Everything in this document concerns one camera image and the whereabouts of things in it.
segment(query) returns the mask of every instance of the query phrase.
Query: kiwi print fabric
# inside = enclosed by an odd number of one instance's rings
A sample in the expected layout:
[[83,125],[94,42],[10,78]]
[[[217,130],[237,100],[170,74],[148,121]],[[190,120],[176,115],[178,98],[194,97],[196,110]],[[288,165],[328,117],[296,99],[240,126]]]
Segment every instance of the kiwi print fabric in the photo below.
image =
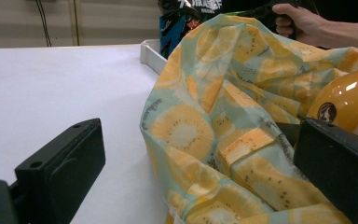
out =
[[140,129],[175,223],[349,223],[294,166],[275,122],[299,123],[358,49],[323,50],[219,15],[189,33]]

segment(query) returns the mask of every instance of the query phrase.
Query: orange helmet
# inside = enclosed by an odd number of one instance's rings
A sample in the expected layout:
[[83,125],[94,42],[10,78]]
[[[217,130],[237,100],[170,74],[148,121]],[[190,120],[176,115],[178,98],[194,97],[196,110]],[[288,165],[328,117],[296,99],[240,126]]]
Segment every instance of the orange helmet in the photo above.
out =
[[316,97],[307,117],[331,122],[358,135],[358,71],[327,84]]

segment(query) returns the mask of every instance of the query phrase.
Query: white wall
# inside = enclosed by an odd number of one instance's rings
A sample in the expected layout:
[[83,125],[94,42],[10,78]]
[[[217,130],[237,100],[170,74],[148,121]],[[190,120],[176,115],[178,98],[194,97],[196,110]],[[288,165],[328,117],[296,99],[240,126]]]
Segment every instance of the white wall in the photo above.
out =
[[[135,44],[158,38],[157,1],[42,0],[42,4],[53,47]],[[0,0],[0,48],[46,45],[35,0]]]

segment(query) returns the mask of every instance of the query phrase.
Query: human hand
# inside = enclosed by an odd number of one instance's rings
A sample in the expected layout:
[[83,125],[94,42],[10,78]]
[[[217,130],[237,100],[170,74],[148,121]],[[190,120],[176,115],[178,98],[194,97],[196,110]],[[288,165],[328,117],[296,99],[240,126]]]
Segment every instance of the human hand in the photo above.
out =
[[[276,19],[278,34],[288,37],[296,32],[296,40],[318,46],[320,28],[327,20],[303,7],[293,7],[290,4],[277,4],[272,7],[272,11],[290,17],[290,19],[285,17]],[[292,20],[295,23],[296,30],[290,26]]]

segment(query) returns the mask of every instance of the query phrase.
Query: yellow patterned cloth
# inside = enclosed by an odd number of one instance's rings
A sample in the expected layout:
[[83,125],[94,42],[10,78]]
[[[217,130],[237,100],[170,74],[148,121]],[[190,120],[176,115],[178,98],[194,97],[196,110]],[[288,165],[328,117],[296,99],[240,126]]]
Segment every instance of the yellow patterned cloth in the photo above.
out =
[[189,33],[140,129],[175,223],[348,223],[294,166],[275,122],[299,123],[358,49],[323,50],[220,15]]

